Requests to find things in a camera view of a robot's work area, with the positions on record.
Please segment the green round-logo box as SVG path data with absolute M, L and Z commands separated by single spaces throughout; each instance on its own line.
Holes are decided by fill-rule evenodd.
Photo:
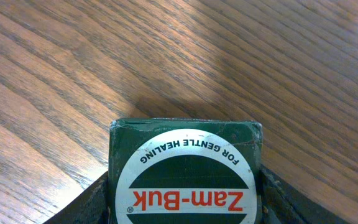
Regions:
M 137 119 L 109 130 L 110 223 L 261 223 L 262 125 Z

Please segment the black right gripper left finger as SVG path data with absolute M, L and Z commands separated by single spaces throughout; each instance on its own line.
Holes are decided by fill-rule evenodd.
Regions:
M 108 216 L 108 173 L 105 172 L 44 224 L 107 224 Z

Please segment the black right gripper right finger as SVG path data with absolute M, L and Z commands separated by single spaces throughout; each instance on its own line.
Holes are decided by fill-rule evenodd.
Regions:
M 265 166 L 261 167 L 262 223 L 346 224 Z

